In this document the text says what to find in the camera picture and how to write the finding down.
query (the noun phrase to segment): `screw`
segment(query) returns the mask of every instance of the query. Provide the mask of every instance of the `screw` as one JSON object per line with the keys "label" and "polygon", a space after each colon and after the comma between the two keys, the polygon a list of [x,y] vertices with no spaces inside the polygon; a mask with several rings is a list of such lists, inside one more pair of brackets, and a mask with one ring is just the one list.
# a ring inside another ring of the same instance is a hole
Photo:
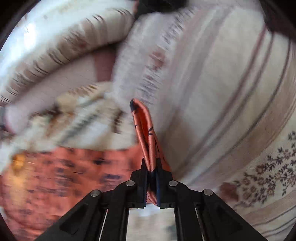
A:
{"label": "screw", "polygon": [[204,194],[205,194],[206,196],[211,196],[211,195],[213,194],[213,191],[212,191],[211,189],[205,189],[205,190],[204,190]]}
{"label": "screw", "polygon": [[168,182],[168,184],[169,184],[171,187],[175,187],[175,186],[178,185],[178,182],[175,181],[175,180],[171,180],[171,181]]}
{"label": "screw", "polygon": [[129,180],[129,181],[126,182],[126,185],[128,187],[132,187],[133,185],[135,185],[135,182],[133,180]]}
{"label": "screw", "polygon": [[100,190],[92,190],[92,192],[91,192],[91,196],[92,196],[92,197],[97,197],[97,196],[100,195],[100,193],[101,193]]}

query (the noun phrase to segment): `pink fabric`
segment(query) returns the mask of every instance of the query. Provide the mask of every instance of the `pink fabric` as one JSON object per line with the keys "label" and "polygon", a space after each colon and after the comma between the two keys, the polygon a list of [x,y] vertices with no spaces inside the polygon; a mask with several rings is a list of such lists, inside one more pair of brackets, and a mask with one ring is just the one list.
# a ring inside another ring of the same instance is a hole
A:
{"label": "pink fabric", "polygon": [[20,133],[27,126],[32,113],[50,108],[61,93],[82,85],[110,80],[115,55],[115,47],[107,46],[45,77],[15,103],[6,106],[6,128],[12,133]]}

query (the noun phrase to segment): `folded orange fabric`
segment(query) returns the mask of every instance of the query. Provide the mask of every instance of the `folded orange fabric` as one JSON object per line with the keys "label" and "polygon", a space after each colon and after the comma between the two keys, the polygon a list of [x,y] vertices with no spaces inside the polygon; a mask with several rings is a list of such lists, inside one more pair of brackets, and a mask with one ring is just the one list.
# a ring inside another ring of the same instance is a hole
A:
{"label": "folded orange fabric", "polygon": [[[150,173],[160,158],[170,170],[158,143],[150,113],[139,100],[131,101],[139,144],[124,150],[93,151],[59,147],[52,152],[24,152],[25,164],[13,164],[2,178],[2,206],[7,225],[19,241],[33,240],[91,190],[108,191],[129,180],[144,157]],[[148,202],[156,204],[151,190]]]}

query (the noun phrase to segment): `striped fabric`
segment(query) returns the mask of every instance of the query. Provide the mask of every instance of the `striped fabric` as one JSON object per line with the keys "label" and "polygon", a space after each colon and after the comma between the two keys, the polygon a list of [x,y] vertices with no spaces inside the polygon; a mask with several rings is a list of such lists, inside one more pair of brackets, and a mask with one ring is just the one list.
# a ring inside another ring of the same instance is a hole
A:
{"label": "striped fabric", "polygon": [[201,4],[137,21],[113,71],[121,109],[148,106],[174,177],[268,240],[296,217],[295,51],[261,12]]}
{"label": "striped fabric", "polygon": [[71,60],[126,37],[133,16],[125,9],[108,9],[69,27],[50,42],[18,59],[1,79],[0,105],[13,103],[29,86]]}

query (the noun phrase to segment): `orange fabric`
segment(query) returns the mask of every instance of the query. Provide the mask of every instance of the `orange fabric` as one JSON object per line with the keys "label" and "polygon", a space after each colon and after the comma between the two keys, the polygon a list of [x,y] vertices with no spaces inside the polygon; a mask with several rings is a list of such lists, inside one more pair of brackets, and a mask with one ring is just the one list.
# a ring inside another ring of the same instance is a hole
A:
{"label": "orange fabric", "polygon": [[[131,101],[139,144],[124,150],[93,151],[58,147],[51,152],[27,153],[25,164],[15,172],[11,165],[1,185],[7,225],[19,241],[33,240],[64,215],[91,190],[108,191],[129,180],[141,168],[144,157],[148,171],[160,158],[165,162],[148,109]],[[156,196],[148,191],[156,204]]]}

